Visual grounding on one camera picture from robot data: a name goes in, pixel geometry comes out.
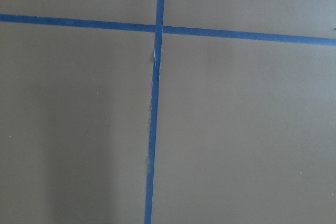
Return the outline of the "horizontal blue tape strip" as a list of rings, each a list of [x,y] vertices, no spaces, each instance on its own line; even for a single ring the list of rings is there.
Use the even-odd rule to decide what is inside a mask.
[[[107,22],[97,20],[82,20],[82,19],[69,19],[69,18],[56,18],[56,17],[11,15],[11,14],[1,14],[1,22],[67,26],[78,28],[126,30],[126,31],[146,32],[146,33],[155,32],[155,25],[148,25],[148,24],[119,23],[119,22]],[[252,33],[246,31],[163,26],[163,33],[174,35],[220,37],[220,38],[232,38],[232,39],[289,42],[289,43],[307,44],[307,45],[335,46],[334,38]]]

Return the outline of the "brown paper table cover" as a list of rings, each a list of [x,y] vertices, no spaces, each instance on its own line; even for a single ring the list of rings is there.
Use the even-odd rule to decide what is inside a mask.
[[[335,0],[165,0],[163,26],[335,39]],[[144,223],[153,60],[154,32],[1,22],[1,223]],[[335,46],[163,33],[151,223],[335,223]]]

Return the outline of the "vertical blue tape strip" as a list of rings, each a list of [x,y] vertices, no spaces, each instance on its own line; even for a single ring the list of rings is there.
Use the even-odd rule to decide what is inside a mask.
[[[151,109],[150,109],[150,121],[149,121],[149,142],[148,142],[148,171],[146,176],[145,207],[144,207],[145,224],[150,224],[152,222],[155,148],[156,148],[156,133],[157,133],[157,120],[158,120],[157,113],[159,104],[159,88],[160,88],[164,2],[165,0],[156,1],[154,60],[152,68]]]

